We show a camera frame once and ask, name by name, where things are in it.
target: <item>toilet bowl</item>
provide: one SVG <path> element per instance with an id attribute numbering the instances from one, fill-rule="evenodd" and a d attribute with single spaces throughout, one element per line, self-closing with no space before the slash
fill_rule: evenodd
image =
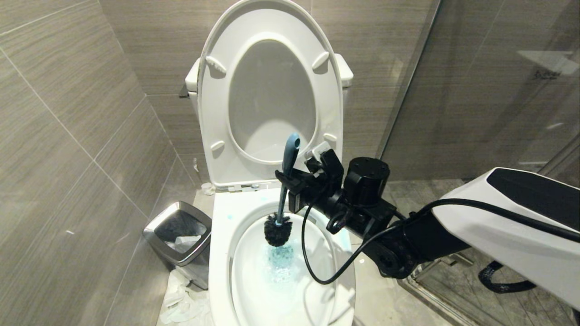
<path id="1" fill-rule="evenodd" d="M 316 283 L 300 247 L 304 210 L 286 245 L 271 247 L 264 222 L 277 209 L 287 137 L 305 155 L 328 142 L 340 158 L 343 101 L 352 72 L 313 18 L 288 0 L 242 0 L 213 27 L 186 78 L 200 121 L 209 177 L 217 188 L 209 258 L 216 325 L 351 325 L 354 269 Z M 313 209 L 305 247 L 314 272 L 329 278 L 351 255 L 346 230 L 332 235 Z"/>

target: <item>toilet brush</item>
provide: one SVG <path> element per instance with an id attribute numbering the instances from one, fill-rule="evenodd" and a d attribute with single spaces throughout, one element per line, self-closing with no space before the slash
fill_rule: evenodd
<path id="1" fill-rule="evenodd" d="M 284 147 L 284 157 L 282 159 L 282 171 L 285 175 L 290 175 L 298 150 L 300 149 L 300 136 L 297 133 L 290 135 Z M 292 222 L 289 216 L 284 216 L 284 203 L 286 202 L 287 188 L 282 185 L 280 188 L 280 201 L 278 203 L 278 211 L 273 215 L 268 216 L 264 223 L 264 235 L 266 241 L 274 247 L 283 246 L 290 238 L 292 231 Z"/>

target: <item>gray tile wall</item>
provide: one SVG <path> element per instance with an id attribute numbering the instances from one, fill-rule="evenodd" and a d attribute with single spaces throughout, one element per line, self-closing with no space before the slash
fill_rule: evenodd
<path id="1" fill-rule="evenodd" d="M 220 15 L 235 0 L 101 0 L 131 66 L 187 170 L 209 181 L 184 79 Z M 403 75 L 435 0 L 299 0 L 354 72 L 345 105 L 344 162 L 376 156 Z M 194 168 L 197 160 L 199 172 Z"/>
<path id="2" fill-rule="evenodd" d="M 556 155 L 580 130 L 579 70 L 535 79 L 546 68 L 518 51 L 570 51 L 578 63 L 579 8 L 578 0 L 442 1 L 382 157 L 391 179 L 537 171 Z"/>
<path id="3" fill-rule="evenodd" d="M 0 324 L 154 324 L 141 231 L 195 184 L 98 1 L 4 3 L 0 84 Z"/>

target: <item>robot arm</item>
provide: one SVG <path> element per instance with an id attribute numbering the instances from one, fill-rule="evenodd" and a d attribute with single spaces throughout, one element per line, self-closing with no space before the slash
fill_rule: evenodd
<path id="1" fill-rule="evenodd" d="M 418 264 L 475 247 L 532 281 L 496 285 L 491 276 L 501 264 L 490 264 L 480 279 L 492 291 L 538 284 L 580 308 L 578 189 L 534 173 L 494 169 L 405 218 L 381 199 L 390 173 L 384 162 L 353 159 L 344 188 L 344 169 L 328 144 L 315 148 L 306 166 L 310 173 L 276 171 L 289 190 L 290 211 L 312 205 L 329 218 L 329 232 L 345 227 L 362 238 L 362 251 L 381 276 L 406 278 Z"/>

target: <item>toilet lid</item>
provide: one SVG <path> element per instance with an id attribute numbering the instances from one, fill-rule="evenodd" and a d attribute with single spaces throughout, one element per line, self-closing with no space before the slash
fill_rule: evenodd
<path id="1" fill-rule="evenodd" d="M 242 0 L 213 27 L 200 60 L 198 116 L 211 181 L 274 180 L 297 132 L 304 154 L 327 141 L 342 156 L 342 87 L 313 18 L 288 0 Z"/>

